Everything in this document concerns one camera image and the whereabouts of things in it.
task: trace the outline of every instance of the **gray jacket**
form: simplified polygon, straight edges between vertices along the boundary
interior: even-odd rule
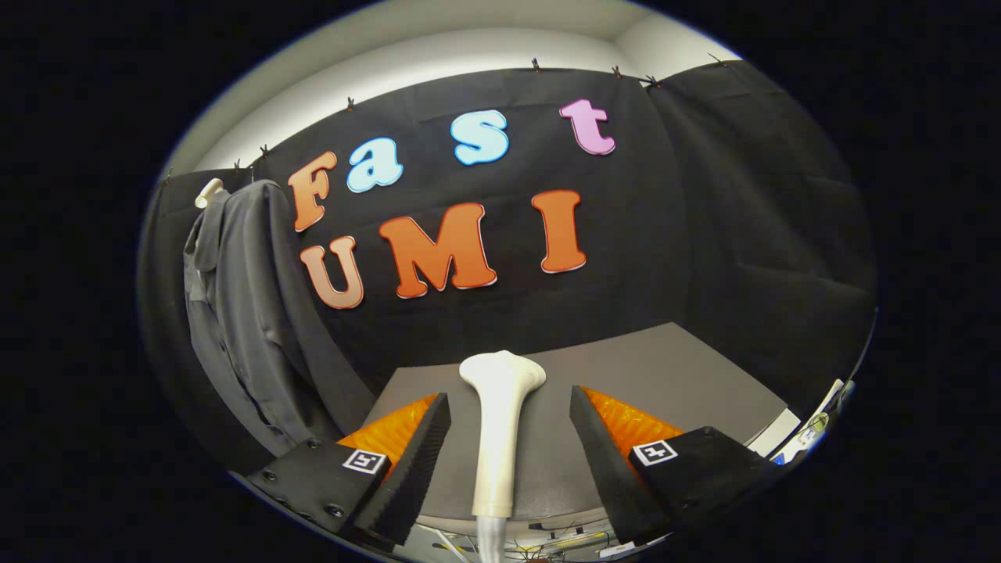
[[[184,292],[198,360],[268,451],[361,427],[374,397],[313,308],[291,208],[274,182],[212,196],[184,245]]]

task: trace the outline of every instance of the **orange foam pad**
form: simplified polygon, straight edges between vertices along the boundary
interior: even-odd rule
[[[389,458],[392,465],[389,467],[389,472],[385,474],[383,479],[385,481],[392,474],[392,470],[396,468],[396,463],[403,455],[403,450],[406,449],[406,445],[409,444],[410,438],[413,437],[420,420],[424,417],[424,413],[427,412],[435,397],[437,397],[436,393],[410,403],[357,432],[341,438],[337,444],[382,454]]]
[[[583,386],[581,389],[591,399],[591,404],[609,429],[612,442],[627,461],[634,446],[669,440],[683,434],[681,430],[608,395]]]

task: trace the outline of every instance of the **gray table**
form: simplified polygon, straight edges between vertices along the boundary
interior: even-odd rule
[[[684,432],[713,426],[742,443],[786,408],[758,381],[673,323],[526,357],[546,370],[547,381],[522,409],[513,520],[537,520],[602,506],[569,417],[575,385],[609,395]],[[459,378],[457,364],[400,368],[365,424],[436,392],[448,394],[451,430],[438,455],[421,514],[473,520],[479,399]]]

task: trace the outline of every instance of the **black fabric backdrop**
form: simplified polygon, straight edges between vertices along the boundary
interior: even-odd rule
[[[600,129],[616,139],[611,154],[584,151],[560,117],[561,107],[581,98],[608,113]],[[484,109],[507,118],[508,152],[463,165],[453,157],[449,126]],[[395,141],[402,176],[348,190],[347,156],[379,136]],[[338,311],[311,297],[345,357],[376,389],[397,367],[457,363],[491,350],[531,354],[675,322],[806,419],[835,379],[849,377],[872,323],[875,259],[858,190],[819,126],[744,61],[698,67],[653,87],[581,70],[434,80],[320,120],[249,169],[224,172],[226,188],[273,179],[293,201],[288,177],[327,150],[338,163],[318,201],[324,215],[297,236],[301,248],[355,238],[362,303]],[[211,173],[160,188],[157,221],[140,247],[139,304],[153,348],[173,348],[166,356],[187,362],[184,369],[164,364],[171,399],[183,404],[192,428],[207,427],[206,445],[235,470],[260,457],[243,443],[220,446],[231,417],[218,425],[199,419],[214,416],[218,401],[190,365],[183,309],[169,297],[180,275],[170,243],[183,242],[197,215],[192,194]],[[533,195],[552,189],[581,194],[577,232],[588,255],[584,267],[557,274],[539,266],[546,233],[531,205]],[[379,225],[410,216],[436,238],[445,209],[462,202],[485,207],[481,239],[497,282],[400,300]],[[343,288],[332,255],[326,267]],[[173,307],[164,312],[167,304]],[[201,393],[192,397],[193,389]],[[199,402],[206,408],[192,408]]]

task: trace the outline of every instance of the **white wall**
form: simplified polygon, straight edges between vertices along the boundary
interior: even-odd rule
[[[641,76],[648,74],[658,80],[689,68],[720,60],[740,59],[736,53],[707,35],[660,14],[648,16],[636,23],[614,44]]]
[[[402,41],[352,57],[293,85],[252,111],[215,142],[194,169],[247,164],[264,143],[274,146],[347,106],[436,78],[469,72],[540,66],[637,75],[609,41],[524,28],[469,29]]]
[[[618,65],[624,74],[658,79],[713,62],[707,53],[740,58],[712,38],[630,2],[511,2],[517,5],[391,0],[324,26],[220,96],[185,134],[161,176],[170,167],[179,174],[229,168],[237,159],[246,165],[260,156],[258,147],[274,146],[344,109],[348,96],[360,103],[436,78],[530,68],[534,57],[543,67],[611,72]]]

